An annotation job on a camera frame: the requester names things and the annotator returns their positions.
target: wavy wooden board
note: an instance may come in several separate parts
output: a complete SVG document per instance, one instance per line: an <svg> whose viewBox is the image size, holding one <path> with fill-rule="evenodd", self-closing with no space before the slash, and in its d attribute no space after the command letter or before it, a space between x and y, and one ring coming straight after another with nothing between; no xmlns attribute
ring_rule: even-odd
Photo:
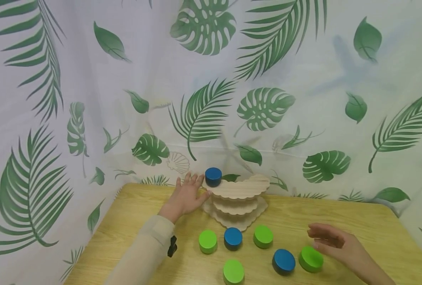
<svg viewBox="0 0 422 285"><path fill-rule="evenodd" d="M244 181L228 182L222 180L219 186L209 187L203 182L203 186L211 190L214 196L227 200L245 200L255 198L265 192L270 179L262 174L255 174Z"/></svg>
<svg viewBox="0 0 422 285"><path fill-rule="evenodd" d="M217 210L230 215L246 215L252 213L258 206L256 198L231 201L212 197L212 202Z"/></svg>
<svg viewBox="0 0 422 285"><path fill-rule="evenodd" d="M229 215L222 213L214 207L214 204L208 199L203 204L203 210L212 218L216 219L225 228L237 228L240 231L245 231L268 207L268 203L262 197L257 197L257 208L246 215Z"/></svg>

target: beige sleeve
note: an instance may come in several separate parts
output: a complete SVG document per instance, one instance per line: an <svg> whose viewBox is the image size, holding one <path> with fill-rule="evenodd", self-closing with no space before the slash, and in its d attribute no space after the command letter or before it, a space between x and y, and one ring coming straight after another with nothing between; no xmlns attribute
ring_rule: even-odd
<svg viewBox="0 0 422 285"><path fill-rule="evenodd" d="M174 224L152 216L116 265L105 285L145 285L166 257Z"/></svg>

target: fabric backdrop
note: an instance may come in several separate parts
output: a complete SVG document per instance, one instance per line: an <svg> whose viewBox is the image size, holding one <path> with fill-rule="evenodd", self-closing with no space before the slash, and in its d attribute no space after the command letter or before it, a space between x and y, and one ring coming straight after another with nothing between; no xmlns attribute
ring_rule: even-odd
<svg viewBox="0 0 422 285"><path fill-rule="evenodd" d="M125 183L211 166L422 249L422 1L0 0L0 285L63 283Z"/></svg>

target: blue disc on top of wooden toy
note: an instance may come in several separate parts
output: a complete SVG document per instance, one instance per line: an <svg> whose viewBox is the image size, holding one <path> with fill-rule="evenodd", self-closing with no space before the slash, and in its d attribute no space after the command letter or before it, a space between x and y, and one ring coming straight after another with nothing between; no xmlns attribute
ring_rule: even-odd
<svg viewBox="0 0 422 285"><path fill-rule="evenodd" d="M227 228L223 234L223 241L227 249L238 250L242 244L242 233L237 228Z"/></svg>
<svg viewBox="0 0 422 285"><path fill-rule="evenodd" d="M288 275L295 269L295 258L286 249L277 249L273 256L274 270L280 275Z"/></svg>
<svg viewBox="0 0 422 285"><path fill-rule="evenodd" d="M208 168L204 173L204 176L206 178L206 184L208 184L209 187L217 187L219 186L220 181L222 181L222 171L216 167Z"/></svg>

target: wooden table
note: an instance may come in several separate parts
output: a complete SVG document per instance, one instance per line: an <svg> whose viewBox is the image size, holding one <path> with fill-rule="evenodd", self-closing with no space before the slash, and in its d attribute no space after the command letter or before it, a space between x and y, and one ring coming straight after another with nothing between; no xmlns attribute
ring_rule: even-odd
<svg viewBox="0 0 422 285"><path fill-rule="evenodd" d="M136 232L167 200L172 187L127 184L71 272L66 285L102 285ZM224 228L202 210L178 221L178 250L166 258L151 285L223 285L222 268L229 258L244 266L244 285L359 285L363 284L338 262L325 257L322 272L311 274L297 262L288 277L271 265L276 249L297 257L311 243L307 224L324 222L355 234L367 251L397 285L422 285L422 252L399 220L381 205L265 195L268 209L243 233L243 246L231 252L223 245ZM259 249L252 241L254 225L265 224L274 233L274 245ZM219 244L212 255L200 252L198 236L204 229L216 232Z"/></svg>

